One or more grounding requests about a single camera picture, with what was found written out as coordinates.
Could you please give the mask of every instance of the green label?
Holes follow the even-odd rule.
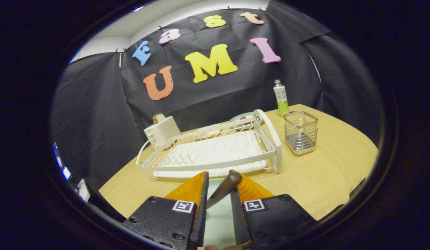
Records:
[[[287,101],[279,101],[278,102],[278,115],[283,117],[285,114],[289,113],[289,106]]]

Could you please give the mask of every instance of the table surface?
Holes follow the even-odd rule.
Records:
[[[277,109],[268,111],[266,115],[282,143],[282,172],[275,174],[271,168],[246,175],[275,195],[291,195],[315,220],[320,220],[349,201],[350,192],[371,173],[378,150],[363,133],[337,118],[301,104],[289,109],[303,110],[318,118],[315,150],[293,155],[285,144],[284,119],[278,116]],[[266,123],[261,126],[271,137]],[[153,152],[152,146],[144,149],[140,162]],[[161,177],[152,182],[136,166],[134,158],[99,191],[117,211],[129,217],[148,197],[164,197],[184,180]]]

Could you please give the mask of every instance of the bottle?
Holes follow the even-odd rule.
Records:
[[[278,115],[283,117],[285,114],[289,113],[289,106],[287,104],[286,88],[281,84],[279,79],[275,80],[274,91],[277,97]]]

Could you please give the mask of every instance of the dish rack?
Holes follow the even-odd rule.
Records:
[[[259,122],[255,122],[257,113],[266,122],[273,142]],[[226,176],[232,168],[246,173],[273,167],[276,174],[281,172],[281,142],[261,109],[253,111],[250,118],[173,136],[139,163],[149,141],[140,149],[136,165],[152,181],[157,177],[190,178],[201,171],[208,171],[210,177]],[[269,158],[272,165],[267,167]]]

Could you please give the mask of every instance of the stainless steel utensil holder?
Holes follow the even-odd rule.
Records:
[[[317,142],[317,123],[317,117],[301,110],[284,115],[286,144],[294,155],[314,150]]]

